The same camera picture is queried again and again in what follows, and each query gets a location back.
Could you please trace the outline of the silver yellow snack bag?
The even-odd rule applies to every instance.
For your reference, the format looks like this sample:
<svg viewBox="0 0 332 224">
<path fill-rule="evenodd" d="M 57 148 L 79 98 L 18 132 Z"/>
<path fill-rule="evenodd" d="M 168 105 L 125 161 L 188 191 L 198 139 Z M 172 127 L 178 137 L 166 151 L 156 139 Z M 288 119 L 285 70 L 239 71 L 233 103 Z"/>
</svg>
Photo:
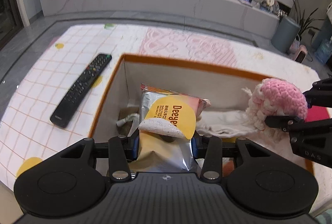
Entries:
<svg viewBox="0 0 332 224">
<path fill-rule="evenodd" d="M 210 100 L 141 84 L 139 152 L 135 172 L 191 172 L 191 139 Z"/>
</svg>

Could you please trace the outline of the pink white crochet plush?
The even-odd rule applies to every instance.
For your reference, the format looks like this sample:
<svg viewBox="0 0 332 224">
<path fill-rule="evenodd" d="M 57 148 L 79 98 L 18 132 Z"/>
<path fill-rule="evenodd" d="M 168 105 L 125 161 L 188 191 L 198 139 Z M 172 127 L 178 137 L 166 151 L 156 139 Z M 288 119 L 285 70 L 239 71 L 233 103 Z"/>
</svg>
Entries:
<svg viewBox="0 0 332 224">
<path fill-rule="evenodd" d="M 268 116 L 294 116 L 306 119 L 308 113 L 307 101 L 292 83 L 280 79 L 264 79 L 253 91 L 243 88 L 249 96 L 246 109 L 249 123 L 261 133 L 275 142 L 285 137 L 281 130 L 268 127 L 265 119 Z"/>
</svg>

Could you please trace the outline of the brown sponge cake plush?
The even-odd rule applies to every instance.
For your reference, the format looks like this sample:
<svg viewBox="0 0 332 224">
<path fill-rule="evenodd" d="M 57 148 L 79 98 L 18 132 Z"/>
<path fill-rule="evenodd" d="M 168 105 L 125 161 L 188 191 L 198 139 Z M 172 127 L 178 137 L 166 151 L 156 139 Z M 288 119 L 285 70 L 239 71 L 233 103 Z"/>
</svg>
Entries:
<svg viewBox="0 0 332 224">
<path fill-rule="evenodd" d="M 229 176 L 230 173 L 232 173 L 232 171 L 235 169 L 233 159 L 232 158 L 224 159 L 222 169 L 223 169 L 222 171 L 223 177 Z"/>
</svg>

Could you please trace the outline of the blue water jug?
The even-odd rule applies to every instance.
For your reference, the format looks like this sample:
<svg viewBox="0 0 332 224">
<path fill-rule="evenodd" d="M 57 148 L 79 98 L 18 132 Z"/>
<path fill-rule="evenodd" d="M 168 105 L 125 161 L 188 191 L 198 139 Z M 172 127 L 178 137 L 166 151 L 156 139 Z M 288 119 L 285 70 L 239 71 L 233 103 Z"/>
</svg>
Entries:
<svg viewBox="0 0 332 224">
<path fill-rule="evenodd" d="M 323 65 L 329 60 L 331 57 L 332 52 L 332 45 L 331 45 L 331 39 L 329 40 L 323 40 L 315 52 L 315 57 L 317 60 L 322 63 Z"/>
</svg>

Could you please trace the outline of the white lace tablecloth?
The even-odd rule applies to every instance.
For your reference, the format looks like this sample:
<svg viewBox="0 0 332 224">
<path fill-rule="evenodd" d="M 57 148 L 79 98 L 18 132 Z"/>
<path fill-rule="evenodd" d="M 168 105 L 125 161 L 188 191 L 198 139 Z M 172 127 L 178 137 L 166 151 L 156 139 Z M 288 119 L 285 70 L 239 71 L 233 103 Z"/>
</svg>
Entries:
<svg viewBox="0 0 332 224">
<path fill-rule="evenodd" d="M 65 130 L 50 116 L 87 65 L 99 54 L 112 56 Z M 318 79 L 312 68 L 284 56 L 224 38 L 184 30 L 138 25 L 75 25 L 38 58 L 1 118 L 1 182 L 13 188 L 29 158 L 52 156 L 89 134 L 102 94 L 124 53 L 171 57 L 235 67 L 292 82 L 308 90 Z"/>
</svg>

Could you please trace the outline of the orange cardboard box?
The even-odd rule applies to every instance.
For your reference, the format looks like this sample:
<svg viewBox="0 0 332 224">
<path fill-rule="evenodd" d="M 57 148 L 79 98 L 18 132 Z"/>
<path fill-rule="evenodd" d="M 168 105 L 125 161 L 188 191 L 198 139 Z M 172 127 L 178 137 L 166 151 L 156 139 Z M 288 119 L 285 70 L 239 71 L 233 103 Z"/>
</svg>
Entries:
<svg viewBox="0 0 332 224">
<path fill-rule="evenodd" d="M 234 126 L 238 136 L 251 131 L 245 110 L 249 96 L 265 75 L 232 67 L 175 58 L 124 54 L 106 76 L 89 136 L 98 143 L 118 135 L 122 109 L 133 106 L 140 120 L 161 122 L 165 135 L 140 132 L 138 158 L 132 171 L 198 172 L 191 138 L 196 125 Z"/>
</svg>

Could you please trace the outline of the pink space heater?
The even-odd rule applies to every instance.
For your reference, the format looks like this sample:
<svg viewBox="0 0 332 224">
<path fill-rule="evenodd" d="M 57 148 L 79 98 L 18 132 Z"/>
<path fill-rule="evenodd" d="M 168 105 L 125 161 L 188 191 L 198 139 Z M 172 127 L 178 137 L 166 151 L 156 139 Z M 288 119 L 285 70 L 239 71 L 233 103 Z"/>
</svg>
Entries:
<svg viewBox="0 0 332 224">
<path fill-rule="evenodd" d="M 307 56 L 307 48 L 306 46 L 301 44 L 294 55 L 294 61 L 302 63 L 306 58 L 306 56 Z"/>
</svg>

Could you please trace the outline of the black tv remote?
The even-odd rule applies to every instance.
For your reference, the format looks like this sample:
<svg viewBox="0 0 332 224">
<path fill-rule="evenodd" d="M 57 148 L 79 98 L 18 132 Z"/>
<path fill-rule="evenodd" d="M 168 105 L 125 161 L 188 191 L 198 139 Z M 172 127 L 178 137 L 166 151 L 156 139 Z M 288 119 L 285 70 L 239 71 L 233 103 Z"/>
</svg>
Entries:
<svg viewBox="0 0 332 224">
<path fill-rule="evenodd" d="M 63 129 L 67 127 L 83 99 L 111 60 L 111 54 L 99 53 L 84 69 L 51 114 L 50 121 L 55 126 Z"/>
</svg>

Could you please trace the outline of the brown knotted plush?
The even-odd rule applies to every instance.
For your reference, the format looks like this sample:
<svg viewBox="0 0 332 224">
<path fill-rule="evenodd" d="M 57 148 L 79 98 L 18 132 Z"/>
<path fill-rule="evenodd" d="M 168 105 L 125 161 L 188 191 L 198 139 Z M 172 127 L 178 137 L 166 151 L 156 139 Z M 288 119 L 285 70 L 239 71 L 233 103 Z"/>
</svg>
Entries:
<svg viewBox="0 0 332 224">
<path fill-rule="evenodd" d="M 131 106 L 131 107 L 125 107 L 122 108 L 119 111 L 119 115 L 118 115 L 118 120 L 122 120 L 125 119 L 127 116 L 134 114 L 134 113 L 139 113 L 139 107 L 138 106 Z M 129 122 L 125 122 L 122 126 L 118 126 L 117 127 L 117 131 L 119 135 L 128 135 L 129 131 L 132 127 L 132 121 Z"/>
</svg>

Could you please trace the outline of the red plastic container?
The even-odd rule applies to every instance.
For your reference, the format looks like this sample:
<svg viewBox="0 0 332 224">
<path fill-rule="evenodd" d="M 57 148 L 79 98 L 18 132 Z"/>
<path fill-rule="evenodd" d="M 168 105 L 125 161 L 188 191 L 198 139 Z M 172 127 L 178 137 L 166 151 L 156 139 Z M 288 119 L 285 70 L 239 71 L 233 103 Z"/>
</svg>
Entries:
<svg viewBox="0 0 332 224">
<path fill-rule="evenodd" d="M 312 106 L 308 109 L 307 117 L 305 122 L 313 122 L 313 121 L 320 121 L 329 119 L 330 114 L 327 108 L 319 107 L 319 106 Z"/>
</svg>

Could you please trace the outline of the white marble tv console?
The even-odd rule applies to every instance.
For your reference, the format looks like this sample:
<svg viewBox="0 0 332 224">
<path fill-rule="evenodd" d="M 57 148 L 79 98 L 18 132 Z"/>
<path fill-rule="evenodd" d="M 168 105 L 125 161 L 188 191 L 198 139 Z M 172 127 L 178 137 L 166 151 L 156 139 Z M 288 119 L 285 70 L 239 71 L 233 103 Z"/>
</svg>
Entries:
<svg viewBox="0 0 332 224">
<path fill-rule="evenodd" d="M 40 0 L 45 16 L 93 11 L 139 11 L 204 20 L 272 38 L 278 17 L 240 0 Z"/>
</svg>

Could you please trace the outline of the grey trash bin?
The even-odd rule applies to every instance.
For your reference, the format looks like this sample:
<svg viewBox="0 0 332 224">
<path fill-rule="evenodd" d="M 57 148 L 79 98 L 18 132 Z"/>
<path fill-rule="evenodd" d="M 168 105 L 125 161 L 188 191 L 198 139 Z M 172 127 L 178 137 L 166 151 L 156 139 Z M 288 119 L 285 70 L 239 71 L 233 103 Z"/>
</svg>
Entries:
<svg viewBox="0 0 332 224">
<path fill-rule="evenodd" d="M 271 39 L 271 43 L 278 51 L 286 53 L 299 31 L 300 25 L 297 22 L 291 17 L 283 16 Z"/>
</svg>

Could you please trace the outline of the snake plant pot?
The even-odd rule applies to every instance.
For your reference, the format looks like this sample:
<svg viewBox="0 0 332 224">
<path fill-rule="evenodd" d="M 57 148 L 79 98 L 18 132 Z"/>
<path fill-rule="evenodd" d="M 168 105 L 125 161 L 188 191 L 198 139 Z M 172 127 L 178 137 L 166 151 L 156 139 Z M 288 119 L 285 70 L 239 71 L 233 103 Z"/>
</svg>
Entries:
<svg viewBox="0 0 332 224">
<path fill-rule="evenodd" d="M 320 31 L 318 27 L 312 26 L 312 23 L 315 21 L 324 21 L 324 19 L 312 17 L 319 8 L 315 8 L 309 15 L 306 15 L 306 9 L 301 10 L 298 0 L 292 1 L 295 8 L 295 21 L 300 26 L 300 30 L 298 31 L 299 39 L 302 40 L 304 33 L 309 30 L 313 30 L 314 32 Z"/>
</svg>

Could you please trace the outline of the white satin drawstring bag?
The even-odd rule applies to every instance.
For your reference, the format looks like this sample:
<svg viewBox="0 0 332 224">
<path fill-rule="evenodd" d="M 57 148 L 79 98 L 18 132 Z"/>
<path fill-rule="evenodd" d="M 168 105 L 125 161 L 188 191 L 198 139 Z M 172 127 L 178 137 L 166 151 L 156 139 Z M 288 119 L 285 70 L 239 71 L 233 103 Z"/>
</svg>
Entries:
<svg viewBox="0 0 332 224">
<path fill-rule="evenodd" d="M 196 122 L 200 135 L 237 138 L 257 134 L 259 130 L 249 122 L 245 111 L 203 111 Z"/>
</svg>

